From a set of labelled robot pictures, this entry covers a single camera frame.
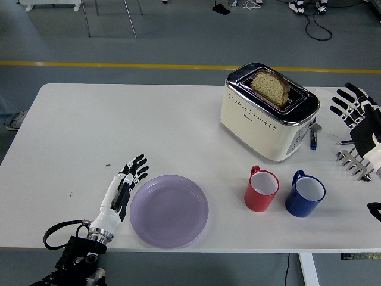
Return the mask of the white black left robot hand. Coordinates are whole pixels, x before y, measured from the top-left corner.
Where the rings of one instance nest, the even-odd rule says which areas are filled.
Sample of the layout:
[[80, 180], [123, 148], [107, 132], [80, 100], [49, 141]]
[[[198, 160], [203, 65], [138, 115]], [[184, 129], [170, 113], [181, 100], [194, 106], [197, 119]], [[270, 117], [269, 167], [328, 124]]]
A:
[[143, 154], [129, 161], [112, 179], [100, 206], [100, 214], [91, 223], [88, 238], [101, 237], [110, 242], [126, 216], [131, 191], [145, 177], [149, 167]]

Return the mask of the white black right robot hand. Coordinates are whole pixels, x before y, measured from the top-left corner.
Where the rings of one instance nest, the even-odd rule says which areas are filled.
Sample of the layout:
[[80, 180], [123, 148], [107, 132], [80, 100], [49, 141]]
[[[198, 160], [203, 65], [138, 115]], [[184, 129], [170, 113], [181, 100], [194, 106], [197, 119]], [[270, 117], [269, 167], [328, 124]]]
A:
[[348, 92], [338, 89], [330, 111], [350, 128], [350, 137], [358, 155], [371, 163], [380, 176], [380, 106], [362, 89], [347, 82]]

